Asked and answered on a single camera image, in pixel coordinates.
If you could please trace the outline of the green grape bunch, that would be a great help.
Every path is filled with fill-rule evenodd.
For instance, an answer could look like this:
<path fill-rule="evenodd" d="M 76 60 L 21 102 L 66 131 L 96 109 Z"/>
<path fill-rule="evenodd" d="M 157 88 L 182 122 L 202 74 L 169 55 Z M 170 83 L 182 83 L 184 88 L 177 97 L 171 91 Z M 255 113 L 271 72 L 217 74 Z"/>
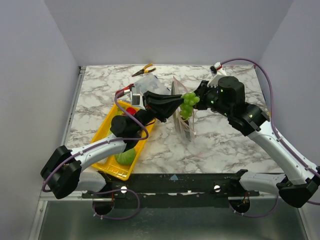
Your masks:
<path fill-rule="evenodd" d="M 200 102 L 200 98 L 194 92 L 188 92 L 182 95 L 183 103 L 179 106 L 179 115 L 188 120 L 193 115 L 194 106 Z"/>

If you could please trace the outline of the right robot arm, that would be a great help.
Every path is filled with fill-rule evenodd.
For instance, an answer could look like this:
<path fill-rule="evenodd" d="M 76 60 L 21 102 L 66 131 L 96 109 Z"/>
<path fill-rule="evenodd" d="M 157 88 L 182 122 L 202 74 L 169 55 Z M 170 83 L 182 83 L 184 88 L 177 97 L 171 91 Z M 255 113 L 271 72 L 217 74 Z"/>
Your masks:
<path fill-rule="evenodd" d="M 236 180 L 230 183 L 234 195 L 265 192 L 279 195 L 295 208 L 301 208 L 314 195 L 320 186 L 318 166 L 308 160 L 304 163 L 297 160 L 302 155 L 276 134 L 269 116 L 259 106 L 246 102 L 242 82 L 234 76 L 224 76 L 217 86 L 210 86 L 203 80 L 194 93 L 199 97 L 195 109 L 210 109 L 225 116 L 234 129 L 258 144 L 283 170 L 282 174 L 238 171 Z"/>

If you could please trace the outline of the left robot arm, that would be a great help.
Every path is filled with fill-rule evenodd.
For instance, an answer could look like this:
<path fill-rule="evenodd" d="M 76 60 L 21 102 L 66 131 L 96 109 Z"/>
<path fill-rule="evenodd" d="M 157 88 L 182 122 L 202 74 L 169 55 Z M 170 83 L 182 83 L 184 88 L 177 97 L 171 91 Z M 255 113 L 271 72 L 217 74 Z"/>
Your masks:
<path fill-rule="evenodd" d="M 131 105 L 139 110 L 134 114 L 126 110 L 111 120 L 110 135 L 94 143 L 68 149 L 62 145 L 49 158 L 40 172 L 42 191 L 52 192 L 57 199 L 74 191 L 95 192 L 104 198 L 110 194 L 111 185 L 99 172 L 86 172 L 91 165 L 115 154 L 132 149 L 146 140 L 146 125 L 154 119 L 165 122 L 183 103 L 182 95 L 161 95 L 150 91 L 140 93 L 136 88 L 119 91 L 115 98 L 130 95 Z"/>

